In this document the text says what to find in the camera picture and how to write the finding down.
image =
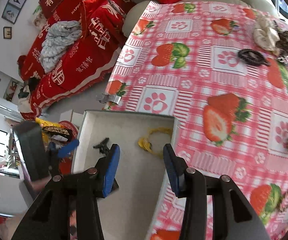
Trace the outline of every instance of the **black hair tie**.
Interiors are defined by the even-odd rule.
[[[252,66],[260,66],[260,65],[267,65],[269,66],[270,63],[265,59],[262,53],[254,50],[254,49],[242,49],[238,52],[237,56],[244,60],[248,65]]]

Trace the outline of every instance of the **metal clamp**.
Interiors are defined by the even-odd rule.
[[[101,95],[96,96],[96,100],[98,100],[102,104],[106,104],[107,102],[113,102],[113,103],[116,103],[118,105],[118,103],[121,101],[121,97],[119,97],[117,95],[101,94]]]

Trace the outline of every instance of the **red bedding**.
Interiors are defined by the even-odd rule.
[[[126,14],[135,5],[130,0],[112,1]],[[53,71],[44,74],[34,51],[41,51],[49,26],[60,20],[79,19],[81,14],[84,16],[81,19],[84,36],[66,52]],[[76,0],[64,0],[48,19],[25,59],[26,70],[23,73],[21,71],[23,80],[36,76],[36,73],[43,78],[31,93],[31,111],[21,112],[22,116],[27,120],[34,119],[41,114],[43,107],[85,90],[102,80],[106,73],[110,73],[120,47],[126,41],[122,26],[123,17],[116,13],[107,0],[80,0],[80,3]]]

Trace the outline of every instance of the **table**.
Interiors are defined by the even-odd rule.
[[[150,2],[140,19],[153,26],[123,47],[106,89],[121,102],[106,109],[177,117],[176,154],[206,175],[229,175],[280,239],[288,229],[288,208],[279,212],[278,201],[288,206],[288,70],[253,41],[260,13],[220,2]],[[236,57],[241,49],[262,52],[271,67],[246,65]],[[180,230],[184,206],[167,187],[152,233]],[[212,239],[211,198],[207,219]]]

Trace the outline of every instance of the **gray blanket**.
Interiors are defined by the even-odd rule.
[[[77,21],[63,21],[53,24],[42,43],[40,62],[45,73],[52,71],[61,57],[82,35],[81,25]]]

